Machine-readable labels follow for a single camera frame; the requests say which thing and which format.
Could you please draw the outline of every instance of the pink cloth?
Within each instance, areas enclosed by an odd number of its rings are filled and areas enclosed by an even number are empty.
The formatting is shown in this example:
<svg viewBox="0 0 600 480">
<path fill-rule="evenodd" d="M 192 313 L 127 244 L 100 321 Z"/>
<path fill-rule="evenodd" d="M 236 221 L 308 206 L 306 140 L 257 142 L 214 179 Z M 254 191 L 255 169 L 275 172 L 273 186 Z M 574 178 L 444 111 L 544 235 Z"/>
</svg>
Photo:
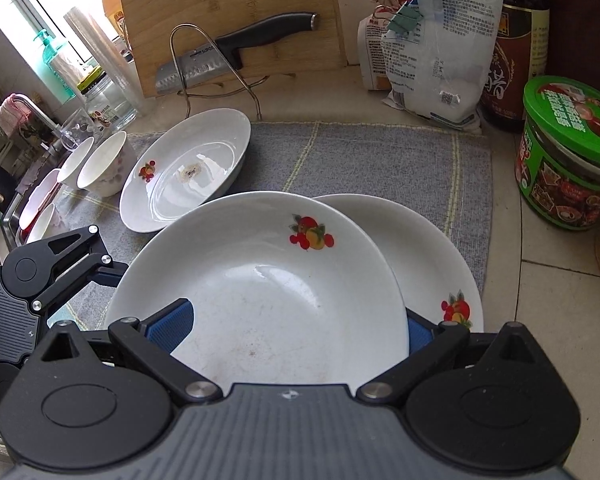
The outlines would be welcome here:
<svg viewBox="0 0 600 480">
<path fill-rule="evenodd" d="M 7 137 L 17 132 L 19 127 L 29 120 L 31 114 L 24 103 L 13 100 L 14 95 L 11 94 L 0 105 L 0 127 Z"/>
</svg>

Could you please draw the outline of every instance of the blue gripper pad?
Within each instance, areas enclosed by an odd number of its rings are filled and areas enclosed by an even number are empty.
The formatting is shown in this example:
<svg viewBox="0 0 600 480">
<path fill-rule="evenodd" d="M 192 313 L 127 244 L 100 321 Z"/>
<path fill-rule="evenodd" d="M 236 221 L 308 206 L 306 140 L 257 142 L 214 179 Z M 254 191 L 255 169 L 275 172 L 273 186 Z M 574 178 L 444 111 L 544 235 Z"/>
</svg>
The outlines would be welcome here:
<svg viewBox="0 0 600 480">
<path fill-rule="evenodd" d="M 180 298 L 142 322 L 144 336 L 171 353 L 193 329 L 193 317 L 191 302 Z"/>
<path fill-rule="evenodd" d="M 407 318 L 407 326 L 409 327 L 409 355 L 433 341 L 431 329 L 421 325 L 413 317 Z"/>
</svg>

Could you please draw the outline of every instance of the placemat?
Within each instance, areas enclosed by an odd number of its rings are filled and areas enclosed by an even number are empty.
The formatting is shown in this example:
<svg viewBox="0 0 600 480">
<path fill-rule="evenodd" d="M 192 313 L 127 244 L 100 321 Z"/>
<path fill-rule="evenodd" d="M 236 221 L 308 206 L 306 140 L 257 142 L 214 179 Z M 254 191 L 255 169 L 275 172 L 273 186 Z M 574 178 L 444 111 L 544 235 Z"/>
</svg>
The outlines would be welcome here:
<svg viewBox="0 0 600 480">
<path fill-rule="evenodd" d="M 141 155 L 162 134 L 130 139 Z M 254 123 L 244 167 L 229 193 L 248 190 L 363 193 L 394 200 L 451 239 L 482 290 L 491 230 L 491 152 L 485 136 L 426 126 Z M 112 257 L 131 264 L 155 234 L 127 229 L 119 201 L 120 194 L 101 199 L 63 187 L 55 204 L 72 229 L 98 225 Z M 84 330 L 102 328 L 113 291 L 92 283 L 52 320 L 71 317 Z"/>
</svg>

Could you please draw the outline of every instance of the cutting board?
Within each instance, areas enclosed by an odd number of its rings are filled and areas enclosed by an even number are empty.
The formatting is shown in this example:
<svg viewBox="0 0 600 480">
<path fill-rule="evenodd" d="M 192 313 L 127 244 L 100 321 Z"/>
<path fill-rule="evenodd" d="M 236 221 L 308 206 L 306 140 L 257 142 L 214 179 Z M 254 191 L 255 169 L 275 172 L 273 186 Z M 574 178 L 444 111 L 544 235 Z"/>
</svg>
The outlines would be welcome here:
<svg viewBox="0 0 600 480">
<path fill-rule="evenodd" d="M 317 30 L 241 51 L 245 77 L 327 70 L 346 64 L 337 0 L 122 0 L 129 41 L 145 96 L 155 93 L 155 72 L 171 62 L 169 36 L 180 23 L 194 23 L 212 38 L 281 12 L 319 14 Z M 205 43 L 193 28 L 176 32 L 176 54 Z M 231 74 L 214 79 L 229 80 Z"/>
</svg>

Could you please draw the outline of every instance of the knife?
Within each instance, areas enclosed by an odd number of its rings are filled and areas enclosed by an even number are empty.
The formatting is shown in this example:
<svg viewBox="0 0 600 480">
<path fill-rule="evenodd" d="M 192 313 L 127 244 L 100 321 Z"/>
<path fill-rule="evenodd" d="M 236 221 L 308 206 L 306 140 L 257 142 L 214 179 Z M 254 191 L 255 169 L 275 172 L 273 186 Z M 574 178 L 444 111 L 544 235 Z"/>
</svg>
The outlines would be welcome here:
<svg viewBox="0 0 600 480">
<path fill-rule="evenodd" d="M 315 30 L 317 18 L 315 12 L 276 14 L 216 38 L 216 45 L 231 66 L 240 70 L 242 68 L 240 49 L 274 43 L 296 32 Z M 210 43 L 205 43 L 180 56 L 178 65 L 185 77 L 187 88 L 231 70 Z M 182 84 L 173 61 L 162 65 L 155 74 L 155 90 L 158 94 L 168 94 L 181 89 Z"/>
</svg>

